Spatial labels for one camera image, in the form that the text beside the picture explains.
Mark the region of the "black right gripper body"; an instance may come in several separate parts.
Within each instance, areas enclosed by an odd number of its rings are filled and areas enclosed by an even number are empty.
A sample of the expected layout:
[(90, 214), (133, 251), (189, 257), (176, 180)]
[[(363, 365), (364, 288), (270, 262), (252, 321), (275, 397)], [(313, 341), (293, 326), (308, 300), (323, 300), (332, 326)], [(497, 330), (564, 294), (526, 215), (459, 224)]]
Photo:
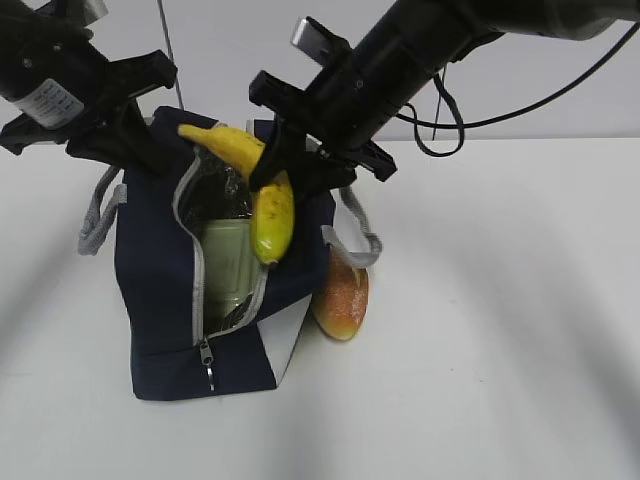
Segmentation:
[(275, 117), (291, 121), (345, 163), (363, 166), (385, 181), (397, 167), (393, 158), (371, 141), (372, 128), (385, 116), (365, 105), (363, 91), (364, 81), (355, 72), (351, 49), (321, 66), (304, 90), (262, 70), (249, 86), (249, 99), (271, 110)]

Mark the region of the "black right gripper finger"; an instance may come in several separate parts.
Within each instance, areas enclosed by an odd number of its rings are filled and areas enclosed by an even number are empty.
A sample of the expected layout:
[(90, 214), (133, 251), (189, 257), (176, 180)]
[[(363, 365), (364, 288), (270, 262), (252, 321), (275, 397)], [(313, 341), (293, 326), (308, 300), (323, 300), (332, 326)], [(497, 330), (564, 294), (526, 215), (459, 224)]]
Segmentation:
[(248, 127), (254, 137), (264, 141), (264, 150), (249, 177), (250, 190), (258, 191), (304, 154), (306, 134), (291, 121), (281, 117), (250, 120)]
[(322, 147), (294, 150), (294, 199), (302, 203), (324, 192), (350, 186), (355, 168)]

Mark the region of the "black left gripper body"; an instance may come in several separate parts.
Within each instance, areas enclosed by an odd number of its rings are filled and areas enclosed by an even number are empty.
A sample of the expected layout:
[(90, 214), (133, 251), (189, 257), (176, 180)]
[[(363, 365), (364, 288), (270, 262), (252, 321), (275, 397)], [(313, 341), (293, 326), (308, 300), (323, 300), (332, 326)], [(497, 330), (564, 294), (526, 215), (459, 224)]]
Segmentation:
[(118, 109), (160, 87), (177, 68), (157, 50), (109, 61), (94, 48), (22, 48), (1, 56), (1, 97), (21, 115), (1, 129), (15, 155), (33, 144), (64, 144), (96, 128), (113, 128)]

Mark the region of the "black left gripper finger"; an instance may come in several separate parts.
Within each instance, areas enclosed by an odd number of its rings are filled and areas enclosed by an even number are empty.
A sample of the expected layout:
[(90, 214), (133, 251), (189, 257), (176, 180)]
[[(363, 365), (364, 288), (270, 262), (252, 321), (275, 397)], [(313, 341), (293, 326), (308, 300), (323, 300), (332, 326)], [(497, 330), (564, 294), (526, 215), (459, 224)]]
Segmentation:
[(66, 144), (66, 153), (74, 158), (108, 165), (125, 164), (120, 134), (108, 127), (91, 129), (71, 137)]
[(164, 175), (169, 171), (172, 154), (154, 138), (135, 99), (118, 109), (113, 127), (118, 144), (127, 152), (127, 164), (156, 175)]

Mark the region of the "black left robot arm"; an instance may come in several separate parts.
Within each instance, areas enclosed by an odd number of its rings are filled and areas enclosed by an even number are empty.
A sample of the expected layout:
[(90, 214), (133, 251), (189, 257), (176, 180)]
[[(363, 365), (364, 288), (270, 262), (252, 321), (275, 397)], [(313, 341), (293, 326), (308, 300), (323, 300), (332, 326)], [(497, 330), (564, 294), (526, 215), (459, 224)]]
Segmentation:
[(152, 135), (138, 98), (173, 88), (177, 68), (162, 51), (110, 60), (89, 26), (100, 2), (49, 1), (32, 9), (1, 4), (1, 96), (21, 114), (1, 129), (14, 155), (37, 143), (68, 155), (162, 175), (171, 153)]

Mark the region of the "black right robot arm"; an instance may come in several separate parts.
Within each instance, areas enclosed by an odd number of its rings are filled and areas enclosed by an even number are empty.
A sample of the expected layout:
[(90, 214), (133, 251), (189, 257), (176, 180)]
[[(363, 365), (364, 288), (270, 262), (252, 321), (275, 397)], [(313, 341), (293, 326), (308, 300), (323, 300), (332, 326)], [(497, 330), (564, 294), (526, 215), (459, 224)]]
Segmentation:
[(249, 177), (256, 192), (289, 173), (297, 198), (350, 185), (363, 167), (386, 181), (397, 170), (374, 136), (440, 71), (505, 34), (591, 39), (617, 20), (638, 22), (636, 1), (396, 1), (351, 46), (314, 18), (292, 45), (320, 65), (305, 89), (261, 71), (249, 99), (274, 114)]

